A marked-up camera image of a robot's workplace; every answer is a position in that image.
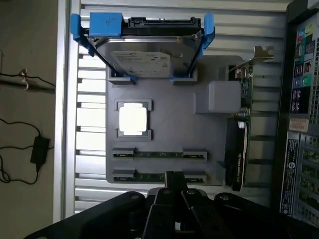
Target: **gray plastic shroud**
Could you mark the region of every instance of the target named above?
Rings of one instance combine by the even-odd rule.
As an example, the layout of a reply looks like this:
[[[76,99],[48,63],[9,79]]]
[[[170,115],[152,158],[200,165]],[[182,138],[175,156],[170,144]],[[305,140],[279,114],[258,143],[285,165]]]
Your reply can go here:
[[[135,172],[184,171],[191,177],[204,179],[206,185],[223,185],[225,169],[218,162],[224,161],[230,114],[195,114],[195,94],[205,90],[211,81],[228,80],[228,67],[241,62],[238,56],[204,56],[197,66],[196,84],[189,85],[174,85],[169,79],[140,79],[135,85],[114,85],[107,70],[107,181],[114,183],[114,177],[132,176]],[[123,141],[117,137],[119,112],[115,104],[123,99],[152,101],[148,122],[152,130],[150,141]],[[113,157],[114,148],[161,152],[204,149],[207,161],[171,158],[122,160]]]

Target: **blue plastic clip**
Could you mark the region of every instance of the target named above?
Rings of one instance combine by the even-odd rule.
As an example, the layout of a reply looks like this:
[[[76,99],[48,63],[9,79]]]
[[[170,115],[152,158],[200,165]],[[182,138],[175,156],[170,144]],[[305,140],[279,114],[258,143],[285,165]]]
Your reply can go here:
[[[90,13],[90,36],[121,37],[123,16],[113,12]]]
[[[138,81],[137,76],[131,76],[131,75],[124,74],[124,77],[130,78],[133,83],[136,83],[136,81]]]
[[[212,43],[215,38],[215,25],[214,25],[214,14],[208,12],[204,18],[204,36],[202,39],[201,50],[198,54],[198,59],[201,59],[204,54],[204,50]]]
[[[89,43],[86,36],[84,36],[84,28],[81,26],[81,17],[78,14],[71,14],[70,19],[70,32],[73,35],[73,40],[86,48],[90,56],[94,56],[94,48]]]

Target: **connector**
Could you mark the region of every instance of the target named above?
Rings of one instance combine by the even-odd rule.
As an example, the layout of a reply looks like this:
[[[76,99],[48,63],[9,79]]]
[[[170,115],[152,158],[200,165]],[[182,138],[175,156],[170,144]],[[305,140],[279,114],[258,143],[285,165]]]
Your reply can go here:
[[[301,97],[301,90],[297,90],[297,100],[299,100]]]
[[[291,104],[291,113],[294,113],[296,111],[296,102],[292,102]]]
[[[299,112],[299,110],[300,110],[300,103],[299,103],[299,102],[297,102],[297,103],[296,103],[296,113],[298,113],[298,112]]]
[[[297,99],[297,90],[293,90],[293,100]]]
[[[31,155],[31,163],[36,165],[36,171],[39,172],[41,166],[45,164],[48,154],[50,139],[37,136],[34,138],[33,149]]]

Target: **beige wall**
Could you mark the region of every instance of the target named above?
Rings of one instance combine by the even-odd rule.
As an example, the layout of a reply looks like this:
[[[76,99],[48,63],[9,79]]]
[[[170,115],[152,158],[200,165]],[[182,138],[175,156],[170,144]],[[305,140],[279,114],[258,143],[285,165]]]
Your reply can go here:
[[[29,75],[55,83],[57,0],[0,0],[1,72]],[[36,125],[43,136],[54,141],[54,95],[28,93],[0,86],[0,117]],[[36,131],[25,125],[0,122],[1,146],[33,144]],[[31,149],[1,150],[5,168],[12,178],[32,181]],[[19,239],[52,223],[53,150],[33,185],[0,183],[0,237]]]

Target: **drive tray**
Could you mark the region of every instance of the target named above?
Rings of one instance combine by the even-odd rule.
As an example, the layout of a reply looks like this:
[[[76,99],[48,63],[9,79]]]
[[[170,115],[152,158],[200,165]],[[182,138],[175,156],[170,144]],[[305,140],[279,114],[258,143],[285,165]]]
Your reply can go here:
[[[198,58],[215,37],[213,14],[201,19],[148,20],[120,13],[90,13],[90,28],[71,17],[73,38],[98,55],[115,77],[175,78],[189,77]]]

